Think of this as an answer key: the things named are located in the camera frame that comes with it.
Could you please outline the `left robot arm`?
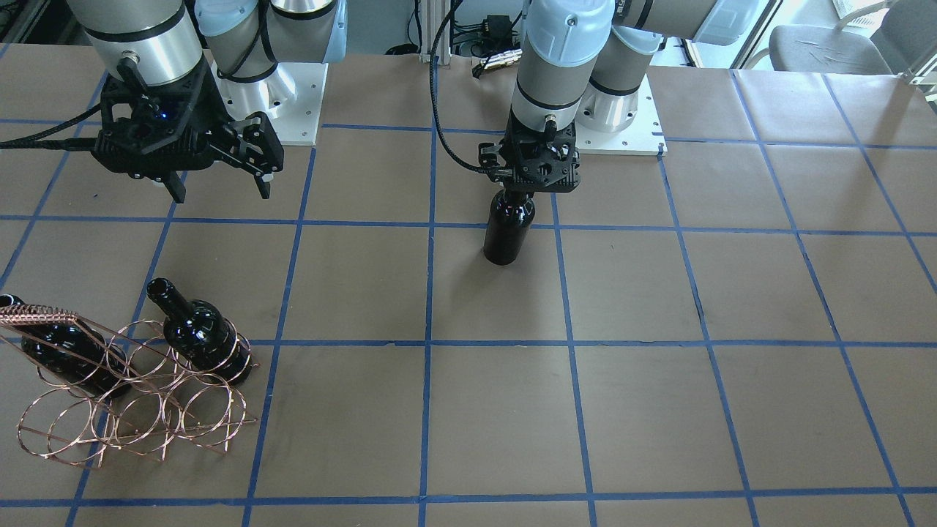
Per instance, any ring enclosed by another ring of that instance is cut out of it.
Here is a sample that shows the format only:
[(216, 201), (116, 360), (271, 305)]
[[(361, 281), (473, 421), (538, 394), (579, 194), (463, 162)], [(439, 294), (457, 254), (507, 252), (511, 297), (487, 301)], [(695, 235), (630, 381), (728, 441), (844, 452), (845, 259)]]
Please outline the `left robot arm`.
[(579, 184), (577, 127), (616, 135), (660, 41), (740, 39), (755, 1), (532, 1), (505, 136), (479, 164), (509, 197)]

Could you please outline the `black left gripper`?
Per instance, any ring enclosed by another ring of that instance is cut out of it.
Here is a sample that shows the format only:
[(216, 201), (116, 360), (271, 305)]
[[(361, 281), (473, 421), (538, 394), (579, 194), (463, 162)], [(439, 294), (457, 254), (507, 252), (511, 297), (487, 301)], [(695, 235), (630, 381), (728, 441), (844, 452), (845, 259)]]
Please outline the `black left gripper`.
[(483, 141), (477, 157), (490, 181), (516, 193), (572, 193), (581, 182), (573, 122), (548, 135), (509, 121), (502, 141)]

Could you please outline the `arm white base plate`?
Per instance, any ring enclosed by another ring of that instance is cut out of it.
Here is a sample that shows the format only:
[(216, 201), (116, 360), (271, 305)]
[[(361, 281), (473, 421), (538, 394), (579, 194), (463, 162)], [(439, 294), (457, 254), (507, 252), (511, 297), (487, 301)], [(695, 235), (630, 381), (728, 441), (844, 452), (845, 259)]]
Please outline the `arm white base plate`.
[(267, 113), (284, 146), (315, 146), (328, 64), (279, 63), (266, 79), (235, 83), (215, 79), (225, 109), (235, 120)]
[(583, 154), (658, 156), (668, 146), (649, 78), (639, 90), (613, 102), (609, 94), (586, 94), (575, 120), (576, 146)]

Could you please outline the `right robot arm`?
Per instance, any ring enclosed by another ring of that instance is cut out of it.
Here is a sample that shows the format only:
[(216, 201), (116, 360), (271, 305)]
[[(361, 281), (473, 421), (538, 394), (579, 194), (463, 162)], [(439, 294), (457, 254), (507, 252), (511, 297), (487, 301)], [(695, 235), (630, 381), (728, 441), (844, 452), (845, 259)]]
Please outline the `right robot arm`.
[(347, 53), (345, 1), (70, 1), (107, 67), (104, 168), (185, 200), (181, 171), (223, 162), (262, 199), (287, 144), (311, 146), (328, 66)]

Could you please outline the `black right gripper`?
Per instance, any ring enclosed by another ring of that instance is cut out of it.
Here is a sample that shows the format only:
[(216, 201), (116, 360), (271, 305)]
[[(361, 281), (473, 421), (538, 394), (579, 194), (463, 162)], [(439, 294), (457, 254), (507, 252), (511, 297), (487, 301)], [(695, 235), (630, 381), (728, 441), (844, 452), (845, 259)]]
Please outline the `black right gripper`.
[(270, 199), (285, 150), (268, 114), (254, 111), (232, 122), (205, 58), (181, 79), (161, 86), (146, 83), (141, 64), (125, 56), (117, 74), (107, 77), (94, 159), (114, 173), (157, 177), (180, 204), (187, 188), (177, 171), (202, 170), (222, 160), (250, 173), (262, 199)]

